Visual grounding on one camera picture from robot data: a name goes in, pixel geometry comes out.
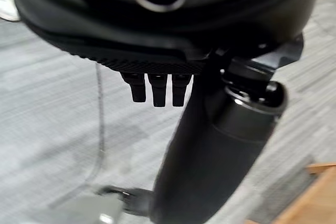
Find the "handle grip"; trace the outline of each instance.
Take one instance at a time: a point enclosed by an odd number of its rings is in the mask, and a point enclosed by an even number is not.
[[[257,102],[214,83],[194,81],[154,187],[150,217],[155,224],[211,218],[246,176],[287,105],[278,83]]]

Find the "gray carpet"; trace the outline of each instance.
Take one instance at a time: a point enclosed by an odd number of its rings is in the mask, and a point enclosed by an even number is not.
[[[275,76],[289,89],[289,109],[266,151],[210,223],[253,218],[267,224],[313,180],[302,171],[306,164],[336,161],[335,13],[334,0],[318,0],[305,29],[302,60]],[[96,69],[24,25],[3,21],[0,58],[0,223],[24,223],[31,209],[82,184],[95,165]],[[147,103],[135,104],[118,73],[101,71],[107,142],[94,183],[151,189],[183,109],[172,107],[170,96],[165,108],[154,108],[150,95]],[[122,223],[148,222],[122,217]]]

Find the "black cable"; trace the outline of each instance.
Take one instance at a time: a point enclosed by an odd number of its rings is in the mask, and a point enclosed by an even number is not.
[[[84,191],[87,187],[89,187],[92,182],[97,178],[101,168],[103,166],[103,162],[105,159],[105,121],[104,121],[104,100],[103,100],[103,85],[102,85],[102,76],[100,65],[96,63],[96,75],[97,75],[97,86],[98,86],[98,114],[99,114],[99,150],[96,163],[89,174],[89,176],[85,179],[84,183],[63,195],[53,203],[49,205],[50,208],[56,208],[63,203],[75,198],[78,194]]]

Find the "black pole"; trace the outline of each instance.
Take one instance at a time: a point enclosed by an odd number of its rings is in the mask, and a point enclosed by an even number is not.
[[[229,199],[263,150],[287,105],[284,87],[265,98],[225,86],[203,74],[193,92],[156,180],[151,220],[199,224]]]

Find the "wooden surface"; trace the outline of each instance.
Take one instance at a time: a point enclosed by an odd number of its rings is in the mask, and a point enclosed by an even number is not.
[[[311,164],[307,166],[307,170],[310,174],[320,174],[325,172],[327,169],[335,166],[336,163]]]
[[[335,224],[336,167],[318,180],[272,224]]]

